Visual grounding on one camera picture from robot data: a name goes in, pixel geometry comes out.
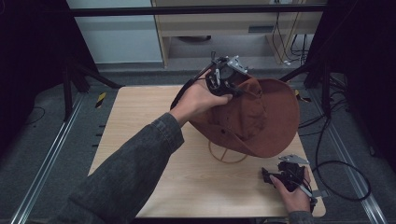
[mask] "black cable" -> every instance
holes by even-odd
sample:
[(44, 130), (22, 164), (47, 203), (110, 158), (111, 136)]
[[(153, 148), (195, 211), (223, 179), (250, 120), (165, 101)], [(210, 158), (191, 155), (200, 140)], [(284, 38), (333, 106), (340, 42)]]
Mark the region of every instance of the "black cable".
[(311, 184), (305, 179), (305, 177), (303, 177), (303, 179), (301, 179), (301, 178), (299, 178), (299, 176), (297, 176), (297, 174), (295, 174), (290, 169), (288, 169), (287, 171), (289, 174), (293, 175), (300, 182), (300, 183), (297, 183), (295, 181), (290, 181), (291, 183), (295, 184), (297, 187), (299, 187), (300, 185), (303, 185), (312, 194)]
[[(333, 194), (335, 194), (335, 195), (337, 195), (337, 196), (339, 196), (339, 197), (341, 197), (341, 198), (343, 198), (343, 199), (345, 199), (345, 200), (348, 200), (348, 201), (352, 201), (352, 202), (361, 202), (361, 201), (367, 199), (367, 198), (370, 196), (370, 194), (371, 194), (371, 184), (370, 184), (370, 181), (368, 180), (368, 178), (367, 178), (358, 168), (356, 168), (355, 166), (353, 166), (353, 165), (351, 165), (351, 164), (348, 164), (348, 163), (346, 163), (346, 162), (343, 162), (343, 161), (324, 161), (324, 162), (318, 163), (318, 152), (319, 152), (319, 148), (320, 148), (320, 143), (321, 143), (321, 140), (322, 140), (324, 131), (325, 131), (326, 127), (327, 127), (329, 124), (330, 124), (330, 119), (329, 119), (329, 118), (326, 118), (325, 125), (323, 125), (323, 128), (322, 128), (322, 130), (321, 130), (321, 132), (320, 132), (320, 136), (319, 136), (319, 138), (318, 138), (318, 144), (317, 144), (317, 149), (316, 149), (316, 153), (315, 153), (315, 165), (316, 165), (316, 167), (312, 170), (312, 172), (315, 172), (315, 171), (317, 172), (318, 177), (319, 177), (319, 179), (320, 179), (320, 182), (322, 182), (322, 184), (323, 184), (329, 191), (331, 191)], [(320, 170), (319, 170), (319, 167), (320, 167), (320, 166), (323, 166), (323, 165), (329, 164), (329, 163), (341, 163), (341, 164), (344, 164), (344, 165), (346, 165), (346, 166), (349, 166), (350, 168), (352, 168), (352, 169), (354, 169), (356, 172), (358, 172), (358, 173), (364, 178), (364, 181), (365, 181), (366, 184), (367, 184), (367, 193), (366, 193), (363, 197), (361, 197), (361, 198), (351, 198), (351, 197), (347, 197), (347, 196), (345, 196), (345, 195), (343, 195), (343, 194), (337, 192), (335, 189), (332, 189), (332, 188), (323, 180), (323, 177), (322, 177), (322, 175), (321, 175), (321, 173), (320, 173)]]
[(301, 123), (298, 128), (302, 129), (302, 128), (308, 127), (309, 125), (312, 125), (312, 124), (320, 121), (323, 117), (324, 117), (324, 115), (320, 115), (320, 116), (317, 116), (317, 117), (315, 117), (313, 119), (306, 120), (303, 123)]
[(304, 133), (304, 134), (299, 134), (299, 136), (300, 136), (300, 137), (305, 137), (305, 136), (314, 135), (314, 134), (317, 134), (317, 133), (320, 133), (320, 131), (315, 132), (315, 133)]
[(274, 30), (273, 30), (273, 32), (272, 32), (272, 42), (273, 42), (274, 48), (275, 48), (275, 50), (276, 50), (277, 56), (279, 57), (279, 60), (282, 60), (282, 57), (280, 57), (280, 53), (279, 53), (279, 51), (277, 50), (277, 47), (276, 47), (276, 45), (275, 45), (275, 40), (274, 40), (275, 31), (277, 30), (277, 32), (278, 32), (278, 34), (279, 34), (280, 41), (281, 41), (281, 43), (282, 43), (283, 52), (285, 53), (285, 56), (289, 59), (288, 62), (289, 62), (289, 63), (292, 63), (292, 62), (298, 61), (299, 59), (291, 59), (291, 58), (289, 57), (288, 53), (286, 52), (286, 46), (285, 46), (285, 43), (283, 42), (283, 38), (282, 38), (282, 35), (281, 35), (281, 33), (280, 33), (280, 29), (279, 29), (279, 14), (280, 14), (279, 12), (276, 13), (276, 23), (275, 23), (275, 26), (274, 26)]
[(298, 35), (295, 35), (293, 40), (291, 41), (291, 46), (290, 46), (290, 52), (292, 55), (297, 56), (300, 58), (300, 65), (303, 65), (305, 63), (306, 60), (306, 51), (309, 51), (309, 49), (305, 49), (307, 43), (307, 35), (304, 35), (304, 41), (303, 41), (303, 48), (302, 49), (293, 49), (293, 46), (296, 42)]
[(30, 125), (30, 124), (36, 123), (39, 120), (41, 120), (44, 117), (44, 115), (46, 114), (46, 110), (43, 107), (41, 107), (41, 106), (35, 106), (35, 107), (33, 107), (33, 109), (41, 109), (43, 111), (43, 114), (40, 116), (40, 118), (35, 119), (35, 120), (31, 121), (31, 122), (25, 123), (24, 125)]
[[(363, 177), (364, 181), (366, 182), (366, 185), (367, 185), (367, 193), (366, 193), (364, 196), (360, 197), (360, 198), (351, 198), (351, 197), (347, 197), (347, 196), (345, 196), (345, 195), (343, 195), (343, 194), (337, 192), (336, 190), (332, 189), (332, 188), (323, 180), (323, 178), (322, 178), (322, 176), (321, 176), (321, 174), (320, 174), (320, 171), (319, 171), (319, 169), (318, 169), (319, 167), (321, 167), (321, 166), (323, 166), (323, 165), (327, 165), (327, 164), (331, 164), (331, 163), (342, 164), (342, 165), (348, 166), (349, 168), (352, 168), (353, 170), (355, 170), (356, 172), (358, 172), (358, 174), (361, 175), (361, 177)], [(358, 168), (356, 168), (355, 166), (353, 166), (353, 165), (351, 165), (351, 164), (349, 164), (349, 163), (346, 163), (346, 162), (344, 162), (344, 161), (324, 161), (324, 162), (321, 162), (320, 164), (317, 164), (317, 166), (312, 170), (312, 172), (315, 172), (315, 171), (317, 171), (318, 177), (319, 177), (320, 181), (322, 182), (322, 184), (323, 184), (324, 186), (326, 186), (326, 188), (327, 188), (329, 191), (331, 191), (333, 194), (335, 194), (335, 195), (337, 195), (337, 196), (339, 196), (339, 197), (341, 197), (341, 198), (343, 198), (343, 199), (345, 199), (345, 200), (352, 201), (352, 202), (361, 202), (361, 201), (367, 199), (367, 198), (370, 196), (371, 192), (372, 192), (371, 184), (370, 184), (370, 181), (369, 181), (369, 179), (367, 178), (367, 176), (364, 175), (364, 173), (363, 173), (362, 171), (360, 171)]]

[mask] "gray sleeve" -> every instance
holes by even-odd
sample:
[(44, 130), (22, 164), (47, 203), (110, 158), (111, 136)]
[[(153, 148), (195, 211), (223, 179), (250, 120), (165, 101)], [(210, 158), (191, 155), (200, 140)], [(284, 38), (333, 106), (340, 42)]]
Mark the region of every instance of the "gray sleeve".
[(314, 217), (309, 212), (291, 212), (289, 222), (290, 224), (313, 224)]
[(162, 115), (88, 176), (49, 223), (130, 223), (183, 142), (176, 119)]

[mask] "wooden table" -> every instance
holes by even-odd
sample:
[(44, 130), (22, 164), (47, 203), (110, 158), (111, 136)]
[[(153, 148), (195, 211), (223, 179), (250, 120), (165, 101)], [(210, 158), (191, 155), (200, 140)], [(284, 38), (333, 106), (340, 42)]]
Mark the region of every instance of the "wooden table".
[[(180, 86), (121, 88), (92, 163), (92, 173), (146, 124), (169, 110)], [(237, 163), (216, 160), (208, 140), (189, 123), (183, 128), (185, 143), (171, 157), (163, 176), (138, 217), (286, 217), (280, 196), (262, 180), (261, 168), (277, 173), (277, 157), (246, 157)], [(223, 148), (213, 146), (214, 154)], [(279, 156), (296, 154), (306, 158), (298, 134)], [(228, 150), (226, 161), (243, 155)], [(312, 189), (317, 189), (311, 173)], [(325, 214), (318, 199), (315, 217)]]

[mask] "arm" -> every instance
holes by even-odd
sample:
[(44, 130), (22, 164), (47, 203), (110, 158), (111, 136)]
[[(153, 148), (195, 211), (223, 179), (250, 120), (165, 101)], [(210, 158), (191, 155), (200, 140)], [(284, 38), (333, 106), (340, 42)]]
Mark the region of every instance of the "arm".
[(212, 95), (205, 81), (198, 80), (174, 109), (144, 127), (88, 176), (49, 223), (131, 222), (157, 186), (170, 156), (184, 142), (180, 127), (230, 99)]
[[(274, 186), (279, 191), (282, 201), (286, 206), (286, 210), (289, 213), (290, 224), (314, 223), (308, 196), (300, 188), (297, 188), (293, 192), (289, 192), (280, 180), (273, 175), (270, 177)], [(304, 169), (304, 179), (308, 183), (311, 181), (306, 168)]]

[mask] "black device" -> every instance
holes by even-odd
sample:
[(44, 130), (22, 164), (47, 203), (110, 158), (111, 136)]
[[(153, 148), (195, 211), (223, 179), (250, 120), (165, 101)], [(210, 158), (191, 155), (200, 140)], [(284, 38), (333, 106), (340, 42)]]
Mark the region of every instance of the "black device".
[(198, 79), (204, 78), (207, 88), (214, 95), (221, 96), (224, 94), (232, 94), (233, 97), (241, 96), (244, 92), (239, 89), (238, 84), (248, 80), (248, 70), (240, 63), (239, 56), (219, 57), (215, 59), (215, 52), (212, 51), (211, 63), (201, 70), (195, 77), (191, 78), (181, 90), (177, 93), (174, 101), (171, 104), (171, 109), (175, 107), (183, 96), (184, 92)]
[(205, 80), (212, 94), (217, 96), (232, 94), (233, 97), (243, 94), (243, 91), (237, 88), (237, 84), (248, 79), (248, 70), (240, 63), (238, 56), (231, 59), (228, 57), (212, 59), (212, 64), (207, 69), (211, 71), (205, 76)]
[(305, 185), (305, 166), (299, 166), (297, 163), (282, 161), (279, 163), (277, 168), (280, 171), (279, 174), (270, 173), (262, 167), (262, 178), (264, 179), (265, 183), (274, 185), (270, 178), (270, 175), (273, 175), (274, 177), (278, 178), (290, 192), (297, 189), (300, 185)]

